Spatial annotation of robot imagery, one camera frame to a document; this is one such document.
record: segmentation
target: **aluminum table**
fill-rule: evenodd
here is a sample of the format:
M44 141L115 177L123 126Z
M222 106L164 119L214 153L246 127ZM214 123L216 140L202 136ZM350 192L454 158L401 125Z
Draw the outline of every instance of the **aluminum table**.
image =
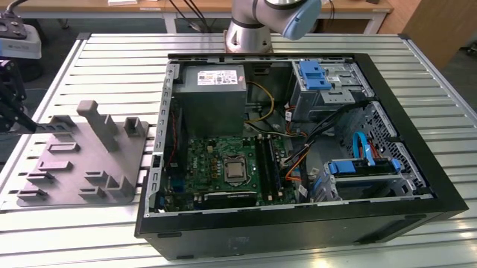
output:
M477 263L477 116L410 40L395 35L273 36L275 52L370 54L411 121L466 200L469 211L426 224L387 243L168 262L134 237L134 202L115 206L20 208L16 192L48 135L23 135L0 174L0 266L28 267L426 267ZM168 53L222 52L220 34L95 34L76 40L33 120L76 121L79 101L93 99L115 121L156 124ZM148 137L154 137L155 127ZM144 147L144 170L152 140Z

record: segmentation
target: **orange wire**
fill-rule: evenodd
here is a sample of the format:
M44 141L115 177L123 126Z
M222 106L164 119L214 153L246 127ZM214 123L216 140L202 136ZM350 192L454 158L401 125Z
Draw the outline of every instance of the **orange wire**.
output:
M291 125L291 122L289 121L289 122L286 123L286 133L290 134L290 135L294 135L295 133L293 133L293 132L290 131L290 125ZM307 134L306 134L305 132L299 132L299 135L302 135L303 137L307 137Z
M297 179L297 177L290 177L290 174L291 174L291 172L293 172L293 170L297 168L297 166L299 165L299 163L302 162L302 160L303 160L303 158L306 157L306 155L307 155L307 153L310 152L310 150L307 150L306 151L306 153L301 156L301 158L298 159L298 161L297 161L297 163L293 165L293 167L291 167L291 169L289 170L289 172L287 172L287 174L286 174L286 176L285 176L285 178L286 178L286 180L299 180L299 179Z

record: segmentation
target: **sticker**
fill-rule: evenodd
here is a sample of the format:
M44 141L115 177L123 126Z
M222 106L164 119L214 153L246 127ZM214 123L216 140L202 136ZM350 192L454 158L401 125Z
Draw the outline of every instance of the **sticker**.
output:
M291 122L291 115L293 115L291 112L289 112L289 111L285 112L285 120L289 122Z
M139 10L151 10L151 11L160 11L160 7L140 7Z
M307 197L307 190L305 189L303 185L299 185L298 192L302 194L303 197Z
M326 78L327 78L329 82L339 82L341 81L337 76L327 76Z
M236 71L199 71L196 75L198 85L236 85Z

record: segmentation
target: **floor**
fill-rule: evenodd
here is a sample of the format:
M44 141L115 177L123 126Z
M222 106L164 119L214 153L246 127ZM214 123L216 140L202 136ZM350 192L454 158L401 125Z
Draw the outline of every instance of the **floor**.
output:
M69 20L69 28L61 29L56 20L40 20L40 25L47 36L43 42L43 75L32 82L25 83L28 90L27 107L33 111L41 101L41 97L53 81L56 72L63 60L69 52L76 36L80 32L95 33L164 33L163 20L159 19L110 19L110 20ZM214 24L214 32L222 32L228 26L227 19L208 20ZM196 32L187 26L183 20L178 20L178 32ZM456 90L477 110L477 55L468 56L465 51L460 51L449 65L442 71L444 76L454 86ZM0 135L0 168L15 148L17 136Z

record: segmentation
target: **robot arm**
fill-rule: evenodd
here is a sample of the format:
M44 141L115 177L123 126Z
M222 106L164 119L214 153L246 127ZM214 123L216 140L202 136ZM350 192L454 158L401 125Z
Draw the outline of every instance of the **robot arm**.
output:
M313 27L321 0L234 0L226 42L230 52L269 52L270 29L290 40Z

